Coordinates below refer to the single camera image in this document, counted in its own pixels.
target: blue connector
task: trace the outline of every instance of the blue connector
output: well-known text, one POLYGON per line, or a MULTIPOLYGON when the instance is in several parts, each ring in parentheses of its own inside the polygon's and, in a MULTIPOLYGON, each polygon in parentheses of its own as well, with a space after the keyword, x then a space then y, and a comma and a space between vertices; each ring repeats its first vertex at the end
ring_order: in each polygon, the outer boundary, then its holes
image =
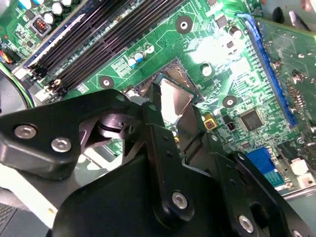
POLYGON ((262 45, 262 42, 261 42, 261 35, 256 27, 256 22, 255 20, 253 19, 253 17, 250 15, 250 14, 246 14, 246 13, 239 13, 239 14, 236 14, 237 17, 240 17, 240 18, 245 18, 246 21, 245 21, 245 24, 246 26, 248 27, 248 29, 250 30, 250 32, 253 34, 253 37, 256 41, 256 44, 258 46, 258 49, 260 51, 260 54, 261 54, 261 57, 265 63, 265 66, 269 72, 269 76, 270 76, 270 83, 272 84, 272 87, 273 87, 273 91, 275 92, 275 95, 277 97, 277 100, 279 101, 279 104, 282 108, 282 111, 284 113, 284 116, 286 118, 286 120, 292 125, 292 126, 295 126, 296 124, 296 121, 294 119, 294 116, 293 114, 290 112, 289 108, 288 108, 288 104, 287 104, 287 101, 286 101, 286 98, 285 96, 283 95, 283 92, 282 92, 282 89, 277 81, 277 77, 270 65, 270 61, 269 61, 269 58, 268 58, 268 55, 262 45))

